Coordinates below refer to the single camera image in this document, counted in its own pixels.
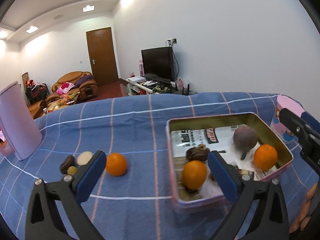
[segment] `red floor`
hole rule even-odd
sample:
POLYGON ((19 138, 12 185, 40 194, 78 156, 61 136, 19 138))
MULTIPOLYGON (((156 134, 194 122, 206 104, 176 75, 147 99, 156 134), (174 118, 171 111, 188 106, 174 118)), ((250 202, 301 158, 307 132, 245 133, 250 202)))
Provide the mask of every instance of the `red floor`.
POLYGON ((124 81, 118 81, 113 84, 104 85, 98 88, 98 96, 89 101, 97 101, 106 98, 127 97, 127 85, 124 81))

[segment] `blue plaid bedsheet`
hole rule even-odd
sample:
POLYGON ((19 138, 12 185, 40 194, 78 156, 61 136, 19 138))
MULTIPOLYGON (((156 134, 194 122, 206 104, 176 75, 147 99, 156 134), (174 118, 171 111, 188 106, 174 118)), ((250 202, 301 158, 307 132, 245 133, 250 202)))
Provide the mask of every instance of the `blue plaid bedsheet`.
MULTIPOLYGON (((176 214, 171 203, 165 126, 179 117, 254 112, 267 124, 275 112, 275 94, 201 93, 113 98, 66 107, 36 119, 43 141, 26 160, 0 156, 0 212, 14 234, 24 239, 26 210, 36 178, 62 178, 59 166, 69 154, 84 151, 125 155, 122 177, 103 173, 89 200, 82 204, 105 239, 209 239, 230 206, 190 215, 176 214)), ((300 158, 297 140, 288 145, 294 161, 280 182, 290 222, 318 176, 300 158)), ((60 203, 70 235, 74 233, 60 203)), ((253 216, 249 212, 242 237, 253 216)))

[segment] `wooden door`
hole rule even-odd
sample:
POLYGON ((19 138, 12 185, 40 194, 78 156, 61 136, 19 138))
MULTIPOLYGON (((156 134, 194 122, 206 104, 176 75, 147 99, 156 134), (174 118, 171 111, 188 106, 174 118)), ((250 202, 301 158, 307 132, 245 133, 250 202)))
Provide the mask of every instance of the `wooden door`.
POLYGON ((92 75, 98 87, 119 80, 111 27, 87 32, 92 75))

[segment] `orange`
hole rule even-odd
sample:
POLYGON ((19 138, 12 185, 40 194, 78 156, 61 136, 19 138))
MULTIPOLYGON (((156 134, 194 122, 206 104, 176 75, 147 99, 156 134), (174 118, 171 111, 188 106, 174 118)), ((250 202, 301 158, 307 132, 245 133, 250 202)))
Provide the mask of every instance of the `orange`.
POLYGON ((278 153, 271 145, 263 144, 254 153, 254 164, 263 171, 270 170, 278 160, 278 153))
POLYGON ((111 176, 121 176, 127 171, 127 161, 120 153, 111 153, 107 156, 106 171, 111 176))
POLYGON ((199 189, 207 178, 207 167, 201 161, 191 161, 184 165, 182 182, 188 189, 199 189))

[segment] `pink cup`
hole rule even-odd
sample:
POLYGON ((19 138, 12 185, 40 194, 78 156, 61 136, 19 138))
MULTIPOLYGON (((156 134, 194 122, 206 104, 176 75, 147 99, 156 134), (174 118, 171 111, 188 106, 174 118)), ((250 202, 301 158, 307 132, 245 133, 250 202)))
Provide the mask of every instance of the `pink cup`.
POLYGON ((272 118, 270 127, 273 130, 273 132, 276 135, 278 135, 284 143, 288 144, 293 141, 294 134, 282 123, 280 123, 279 113, 283 108, 289 109, 299 117, 301 117, 301 114, 304 112, 304 109, 296 101, 292 100, 289 97, 277 97, 276 113, 272 118))

